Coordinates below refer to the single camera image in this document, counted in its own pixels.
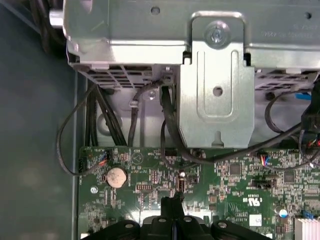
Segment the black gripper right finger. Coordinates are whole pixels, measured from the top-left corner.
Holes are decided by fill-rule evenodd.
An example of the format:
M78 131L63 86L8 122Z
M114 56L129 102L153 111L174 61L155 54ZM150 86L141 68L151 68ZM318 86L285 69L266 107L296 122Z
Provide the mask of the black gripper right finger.
M180 240L266 240L267 237L228 220L218 220L210 227L191 215L185 215L183 194L177 192L172 198L173 222Z

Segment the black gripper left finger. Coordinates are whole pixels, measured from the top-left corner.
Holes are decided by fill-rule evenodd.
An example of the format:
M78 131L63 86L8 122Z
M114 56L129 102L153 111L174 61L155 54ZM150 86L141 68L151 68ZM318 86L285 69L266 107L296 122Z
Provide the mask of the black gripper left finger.
M173 225L173 198L161 199L160 215L145 219L140 225L133 220L122 220L89 234L88 240L170 240Z

